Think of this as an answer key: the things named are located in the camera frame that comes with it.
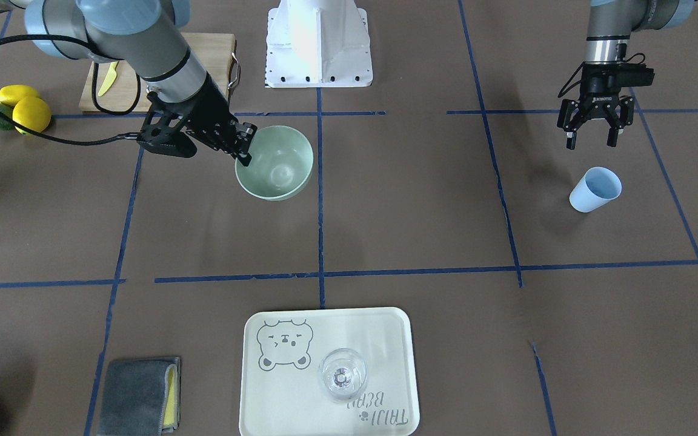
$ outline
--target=green bowl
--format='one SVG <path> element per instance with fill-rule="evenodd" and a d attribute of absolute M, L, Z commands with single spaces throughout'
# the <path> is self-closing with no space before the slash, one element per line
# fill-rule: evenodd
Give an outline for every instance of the green bowl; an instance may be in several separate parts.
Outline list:
<path fill-rule="evenodd" d="M 244 191 L 268 201 L 286 200 L 307 185 L 314 152 L 303 133 L 288 126 L 269 126 L 252 138 L 248 167 L 236 160 L 236 180 Z"/>

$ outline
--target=yellow knife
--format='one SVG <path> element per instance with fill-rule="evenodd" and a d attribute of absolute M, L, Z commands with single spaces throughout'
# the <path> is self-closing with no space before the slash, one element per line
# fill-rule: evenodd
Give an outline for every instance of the yellow knife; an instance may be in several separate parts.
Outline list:
<path fill-rule="evenodd" d="M 117 71 L 115 71 L 117 64 L 117 62 L 109 64 L 107 75 L 104 78 L 102 86 L 99 88 L 99 97 L 103 96 L 103 94 L 106 94 L 106 91 L 109 91 L 109 88 L 111 88 L 111 84 L 115 82 L 115 79 L 117 78 Z"/>

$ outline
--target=cartoon bear face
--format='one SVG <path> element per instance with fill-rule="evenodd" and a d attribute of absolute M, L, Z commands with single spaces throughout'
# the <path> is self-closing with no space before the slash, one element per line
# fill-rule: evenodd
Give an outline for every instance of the cartoon bear face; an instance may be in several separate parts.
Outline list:
<path fill-rule="evenodd" d="M 269 325 L 266 321 L 258 329 L 258 343 L 262 355 L 258 361 L 263 371 L 271 371 L 276 365 L 293 364 L 297 369 L 305 369 L 311 363 L 308 345 L 314 337 L 311 326 L 302 323 L 277 321 Z"/>

